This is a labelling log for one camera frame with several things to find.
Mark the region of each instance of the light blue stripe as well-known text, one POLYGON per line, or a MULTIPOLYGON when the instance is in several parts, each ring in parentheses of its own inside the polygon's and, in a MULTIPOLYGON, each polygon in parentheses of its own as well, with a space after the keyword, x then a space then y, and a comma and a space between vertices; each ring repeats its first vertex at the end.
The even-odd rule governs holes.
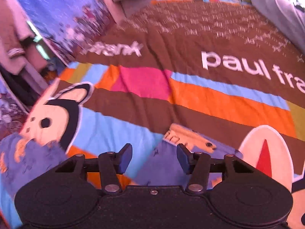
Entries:
POLYGON ((79 64, 79 62, 71 62, 71 63, 69 64, 69 68, 70 68, 70 69, 76 69, 77 66, 78 66, 78 64, 79 64))
POLYGON ((97 84, 102 78, 105 71, 108 69, 108 67, 108 65, 92 64, 90 69, 83 77, 82 82, 90 82, 94 85, 97 84))
POLYGON ((22 225, 22 222, 16 211, 15 204, 12 198, 5 190, 3 184, 1 183, 1 178, 0 178, 0 210, 11 229, 18 228, 19 226, 22 225))
POLYGON ((197 86, 210 88, 227 95, 244 97, 273 107, 289 110, 286 101, 277 95, 266 94, 261 91, 244 88, 238 85, 225 84, 225 83, 205 79, 203 77, 180 74, 177 72, 173 72, 171 78, 182 83, 194 84, 197 86))
POLYGON ((134 178, 163 135, 101 113, 83 108, 76 147, 98 156, 106 151, 118 152, 126 143, 132 144, 132 160, 126 175, 134 178))

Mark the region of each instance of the bed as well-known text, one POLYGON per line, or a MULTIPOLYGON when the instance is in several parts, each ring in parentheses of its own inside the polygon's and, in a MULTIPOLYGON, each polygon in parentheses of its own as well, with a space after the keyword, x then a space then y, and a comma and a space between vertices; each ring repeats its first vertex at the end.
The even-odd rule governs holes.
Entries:
MULTIPOLYGON (((158 182, 143 176, 173 155, 154 160, 156 149, 166 141, 175 152, 189 137, 190 151, 233 152, 283 184, 298 204, 289 220, 301 225, 305 58, 247 1, 153 0, 76 60, 33 107, 21 137, 87 158, 131 143, 122 186, 158 182)), ((100 186, 94 174, 88 180, 100 186)), ((13 197, 0 187, 2 214, 17 227, 13 197)))

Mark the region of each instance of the small tag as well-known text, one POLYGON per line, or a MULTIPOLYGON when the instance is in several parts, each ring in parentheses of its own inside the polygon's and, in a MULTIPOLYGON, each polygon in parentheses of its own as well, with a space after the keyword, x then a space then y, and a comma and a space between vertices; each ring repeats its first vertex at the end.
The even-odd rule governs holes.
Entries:
POLYGON ((299 3, 297 3, 296 5, 294 5, 296 9, 302 11, 302 12, 305 12, 305 8, 302 7, 299 3))

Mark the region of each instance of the monkey eye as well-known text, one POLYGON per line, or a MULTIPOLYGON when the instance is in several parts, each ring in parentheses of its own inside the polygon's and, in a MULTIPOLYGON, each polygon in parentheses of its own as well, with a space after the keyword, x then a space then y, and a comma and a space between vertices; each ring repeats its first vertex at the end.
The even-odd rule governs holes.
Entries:
POLYGON ((48 128, 51 126, 51 119, 50 118, 44 118, 40 121, 41 128, 48 128))

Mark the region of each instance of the poster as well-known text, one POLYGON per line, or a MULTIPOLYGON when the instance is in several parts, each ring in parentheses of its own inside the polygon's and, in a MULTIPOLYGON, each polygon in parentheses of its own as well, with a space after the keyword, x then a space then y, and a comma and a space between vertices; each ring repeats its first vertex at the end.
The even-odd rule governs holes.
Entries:
POLYGON ((104 0, 18 0, 39 33, 68 64, 114 24, 104 0))
POLYGON ((19 132, 26 120, 27 113, 17 101, 0 75, 0 141, 6 136, 19 132))

